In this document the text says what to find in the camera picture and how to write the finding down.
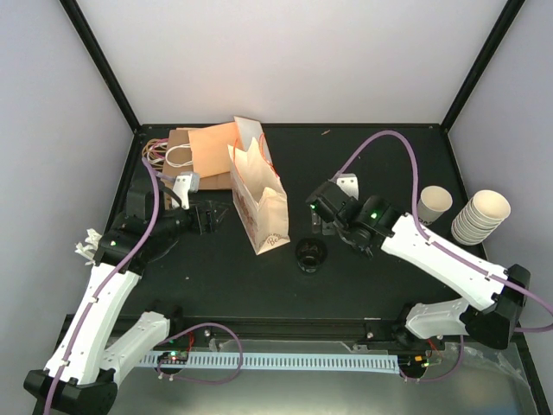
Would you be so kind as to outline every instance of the black frame post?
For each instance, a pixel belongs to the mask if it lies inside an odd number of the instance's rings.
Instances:
[[[486,70],[488,63],[490,63],[490,60],[499,47],[499,44],[503,41],[505,34],[511,27],[511,24],[515,20],[520,8],[523,6],[524,1],[525,0],[507,0],[507,3],[501,11],[498,20],[493,25],[493,29],[490,32],[490,35],[488,35],[484,46],[478,53],[476,61],[474,61],[473,66],[470,68],[461,89],[455,96],[453,104],[449,107],[448,113],[442,121],[441,128],[445,132],[449,132],[449,130],[451,130],[455,120],[459,117],[459,114],[461,114],[468,98],[471,93],[473,93],[473,89],[476,87],[480,77]]]
[[[141,124],[138,122],[138,118],[135,113],[132,111],[129,100],[125,97],[123,89],[119,85],[118,79],[111,70],[110,64],[105,58],[104,52],[100,47],[92,29],[88,25],[88,22],[85,19],[85,15],[81,11],[76,0],[60,0],[61,5],[65,9],[71,23],[77,30],[77,33],[80,36],[80,39],[85,44],[88,54],[91,56],[96,68],[99,70],[102,78],[105,81],[105,84],[109,88],[111,95],[117,102],[119,109],[123,113],[127,123],[129,124],[130,129],[133,133],[137,133],[140,130]]]

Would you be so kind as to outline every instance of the white perforated rail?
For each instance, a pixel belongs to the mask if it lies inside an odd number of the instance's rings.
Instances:
[[[137,367],[157,367],[162,352],[146,354]],[[186,365],[162,364],[164,368],[234,369],[238,353],[192,352]],[[397,374],[397,357],[376,354],[274,354],[244,353],[244,370],[310,370],[327,372],[377,372]]]

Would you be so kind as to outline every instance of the gray floor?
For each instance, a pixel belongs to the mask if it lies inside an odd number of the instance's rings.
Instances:
[[[436,376],[454,363],[432,367]],[[405,384],[378,373],[244,371],[230,384],[202,386],[159,380],[153,369],[135,369],[110,414],[481,414],[537,413],[514,346],[497,354],[468,348],[462,369],[435,384]],[[203,379],[228,373],[200,371]]]

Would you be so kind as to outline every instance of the paper bag handle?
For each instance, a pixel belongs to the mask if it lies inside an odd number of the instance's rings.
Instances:
[[[262,133],[261,136],[259,136],[259,152],[261,153],[261,157],[264,159],[264,161],[269,165],[270,169],[273,170],[273,173],[275,173],[276,177],[280,178],[280,176],[276,173],[277,171],[273,167],[273,164],[267,160],[267,157],[265,157],[265,151],[263,147],[263,141],[265,140],[265,133]],[[236,165],[236,146],[238,145],[238,137],[234,140],[234,145],[232,146],[232,163],[234,164],[234,168],[238,172],[238,177],[240,177],[240,180],[242,183],[244,182],[244,179],[242,178],[242,175],[240,175],[240,170],[238,170],[238,166]]]

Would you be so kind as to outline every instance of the white wall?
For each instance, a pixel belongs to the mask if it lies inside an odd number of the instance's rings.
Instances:
[[[511,217],[486,242],[490,258],[520,263],[531,289],[553,302],[553,2],[526,2],[457,120],[451,138],[471,193],[492,188]],[[528,302],[524,326],[551,323]],[[553,408],[553,333],[527,335]]]
[[[59,2],[0,2],[0,413],[31,413],[29,369],[51,354],[103,231],[130,129]]]
[[[80,0],[143,123],[439,123],[505,0]]]

